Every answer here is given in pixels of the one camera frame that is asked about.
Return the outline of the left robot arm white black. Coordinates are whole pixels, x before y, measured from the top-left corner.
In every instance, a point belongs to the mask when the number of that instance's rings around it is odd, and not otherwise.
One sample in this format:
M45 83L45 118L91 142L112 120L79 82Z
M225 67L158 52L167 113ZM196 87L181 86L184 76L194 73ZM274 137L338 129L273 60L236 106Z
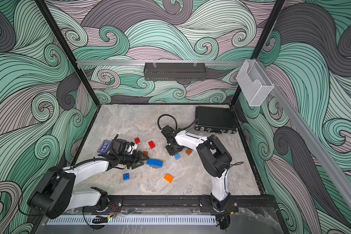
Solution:
M101 153L73 166L51 167L33 190L27 205L49 219L55 219L65 211L83 207L105 212L110 202L106 191L98 187L77 191L76 185L111 169L136 169L148 159L145 153L135 150L131 155Z

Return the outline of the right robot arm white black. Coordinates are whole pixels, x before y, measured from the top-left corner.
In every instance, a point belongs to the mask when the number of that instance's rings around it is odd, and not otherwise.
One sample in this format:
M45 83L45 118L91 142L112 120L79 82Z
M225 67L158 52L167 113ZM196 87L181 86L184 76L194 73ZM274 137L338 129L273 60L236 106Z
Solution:
M211 205L217 212L227 209L230 197L228 174L232 156L216 135L203 137L186 130L161 130L166 138L166 150L175 155L184 148L196 151L206 172L212 177Z

